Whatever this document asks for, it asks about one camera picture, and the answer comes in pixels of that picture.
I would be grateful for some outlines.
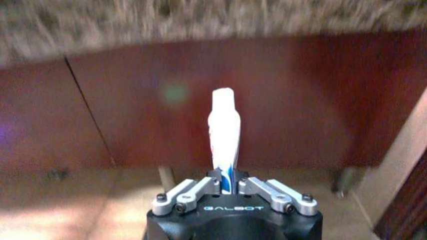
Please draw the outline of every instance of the cabinet door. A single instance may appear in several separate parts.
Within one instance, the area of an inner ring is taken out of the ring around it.
[[[239,165],[378,165],[426,88],[424,32],[132,46],[69,59],[124,165],[211,165],[212,90],[242,117]]]
[[[65,62],[0,70],[0,170],[109,165],[105,145]]]

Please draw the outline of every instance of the toothpaste tube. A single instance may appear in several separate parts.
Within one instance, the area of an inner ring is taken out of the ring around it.
[[[240,140],[240,116],[231,88],[220,88],[212,92],[212,112],[207,124],[214,169],[219,168],[222,175],[222,193],[231,194]]]

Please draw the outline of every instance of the granite countertop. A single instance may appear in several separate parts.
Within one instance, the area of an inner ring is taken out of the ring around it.
[[[427,26],[427,0],[1,0],[0,67],[125,45]]]

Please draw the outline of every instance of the screw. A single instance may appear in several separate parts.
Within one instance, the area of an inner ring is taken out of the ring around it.
[[[155,199],[159,203],[164,203],[168,200],[168,196],[164,193],[159,193],[158,196],[155,196]]]
[[[286,214],[291,214],[295,211],[295,207],[291,203],[288,203],[287,205],[284,205],[284,213]]]
[[[314,196],[310,193],[303,193],[300,198],[307,203],[311,203],[314,201]]]
[[[186,212],[187,207],[186,207],[184,204],[178,203],[178,204],[175,205],[175,209],[176,209],[176,212],[178,212],[179,214],[183,214],[183,213]]]

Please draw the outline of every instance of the tile floor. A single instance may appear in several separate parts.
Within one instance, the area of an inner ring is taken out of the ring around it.
[[[375,239],[352,196],[331,194],[328,170],[247,170],[314,194],[324,240]],[[176,181],[204,175],[174,171]],[[63,181],[44,173],[3,174],[0,186],[0,240],[140,240],[151,201],[163,191],[155,168],[79,170]]]

